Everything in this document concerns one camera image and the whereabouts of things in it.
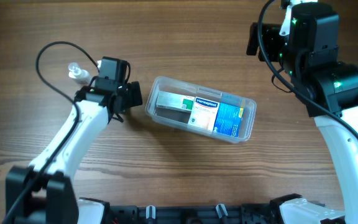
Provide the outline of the white green medicine box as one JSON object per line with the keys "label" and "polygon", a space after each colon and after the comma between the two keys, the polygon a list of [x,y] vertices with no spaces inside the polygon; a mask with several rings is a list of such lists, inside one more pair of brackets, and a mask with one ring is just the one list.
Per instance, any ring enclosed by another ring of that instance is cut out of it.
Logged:
{"label": "white green medicine box", "polygon": [[160,91],[158,94],[156,106],[168,110],[191,112],[193,108],[195,97],[179,95],[166,91]]}

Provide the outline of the small white plastic bottle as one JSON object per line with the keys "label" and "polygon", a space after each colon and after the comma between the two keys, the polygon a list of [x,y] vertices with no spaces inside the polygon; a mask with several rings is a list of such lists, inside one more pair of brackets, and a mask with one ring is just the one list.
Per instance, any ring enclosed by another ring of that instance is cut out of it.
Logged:
{"label": "small white plastic bottle", "polygon": [[91,82],[90,73],[87,70],[82,69],[76,62],[72,62],[68,65],[68,76],[78,85],[85,86]]}

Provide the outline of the white Hansaplast plaster box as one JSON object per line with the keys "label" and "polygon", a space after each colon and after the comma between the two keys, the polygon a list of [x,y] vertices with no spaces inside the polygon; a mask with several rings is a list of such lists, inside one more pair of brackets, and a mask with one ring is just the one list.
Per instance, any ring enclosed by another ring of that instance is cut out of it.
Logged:
{"label": "white Hansaplast plaster box", "polygon": [[212,131],[219,109],[219,102],[196,97],[188,121],[189,125]]}

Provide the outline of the clear plastic container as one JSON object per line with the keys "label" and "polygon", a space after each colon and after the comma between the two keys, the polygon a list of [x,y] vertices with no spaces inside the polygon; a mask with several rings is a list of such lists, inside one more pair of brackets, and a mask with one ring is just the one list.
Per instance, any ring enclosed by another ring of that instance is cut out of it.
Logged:
{"label": "clear plastic container", "polygon": [[[160,91],[176,93],[179,95],[194,96],[195,98],[205,98],[211,101],[219,102],[219,104],[225,103],[243,108],[244,114],[242,117],[241,127],[239,129],[239,136],[236,138],[214,132],[213,130],[208,131],[206,129],[189,125],[188,121],[191,112],[187,113],[158,108],[156,106],[156,102]],[[205,86],[195,85],[168,77],[157,77],[154,81],[149,99],[145,106],[145,112],[153,119],[153,121],[166,126],[171,126],[173,128],[182,129],[231,143],[240,143],[247,141],[250,138],[254,125],[256,108],[256,102],[250,98],[232,95],[223,91],[214,90]]]}

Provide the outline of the blue cough drops box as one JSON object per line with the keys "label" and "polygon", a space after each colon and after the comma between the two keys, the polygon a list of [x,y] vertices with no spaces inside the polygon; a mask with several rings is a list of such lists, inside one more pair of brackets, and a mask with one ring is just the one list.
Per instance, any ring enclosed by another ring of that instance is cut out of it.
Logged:
{"label": "blue cough drops box", "polygon": [[243,114],[243,108],[221,103],[216,115],[213,131],[237,138]]}

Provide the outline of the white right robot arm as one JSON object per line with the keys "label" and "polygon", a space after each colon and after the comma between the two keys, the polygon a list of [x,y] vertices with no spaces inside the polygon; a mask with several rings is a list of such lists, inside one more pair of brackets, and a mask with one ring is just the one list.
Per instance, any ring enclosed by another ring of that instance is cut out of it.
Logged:
{"label": "white right robot arm", "polygon": [[314,119],[329,149],[344,201],[332,210],[293,194],[271,201],[275,223],[358,223],[358,67],[338,60],[339,16],[318,1],[282,1],[282,24],[250,27],[257,55]]}

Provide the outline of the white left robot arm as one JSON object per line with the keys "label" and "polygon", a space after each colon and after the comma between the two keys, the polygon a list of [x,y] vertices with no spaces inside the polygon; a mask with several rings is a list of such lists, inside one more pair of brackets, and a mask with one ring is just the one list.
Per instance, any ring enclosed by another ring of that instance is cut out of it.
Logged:
{"label": "white left robot arm", "polygon": [[111,120],[123,122],[142,95],[139,82],[128,81],[129,62],[103,57],[98,70],[71,99],[69,117],[44,151],[9,171],[4,223],[106,223],[109,203],[77,198],[72,180],[99,133]]}

